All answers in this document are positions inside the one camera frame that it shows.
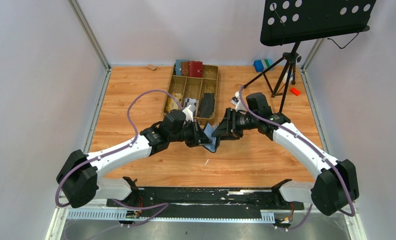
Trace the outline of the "black card holder with sleeves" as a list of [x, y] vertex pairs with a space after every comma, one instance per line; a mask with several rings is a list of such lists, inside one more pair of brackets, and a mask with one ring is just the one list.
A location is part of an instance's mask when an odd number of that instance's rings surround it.
[[217, 126], [218, 125], [216, 125], [216, 127], [213, 127], [209, 122], [207, 122], [203, 130], [206, 136], [211, 140], [211, 143], [204, 144], [203, 147], [206, 148], [211, 153], [216, 153], [217, 148], [219, 147], [220, 144], [220, 138], [212, 136], [212, 133], [215, 131]]

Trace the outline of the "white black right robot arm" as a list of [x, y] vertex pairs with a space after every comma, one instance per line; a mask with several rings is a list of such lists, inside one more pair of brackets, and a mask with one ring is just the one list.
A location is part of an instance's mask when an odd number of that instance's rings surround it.
[[218, 142], [238, 140], [244, 130], [257, 129], [259, 133], [284, 147], [311, 173], [314, 182], [284, 180], [274, 186], [275, 192], [285, 202], [314, 205], [321, 213], [330, 216], [344, 212], [345, 206], [359, 197], [355, 165], [348, 159], [339, 161], [302, 134], [284, 114], [273, 113], [261, 92], [246, 97], [247, 105], [227, 108], [225, 115], [213, 130]]

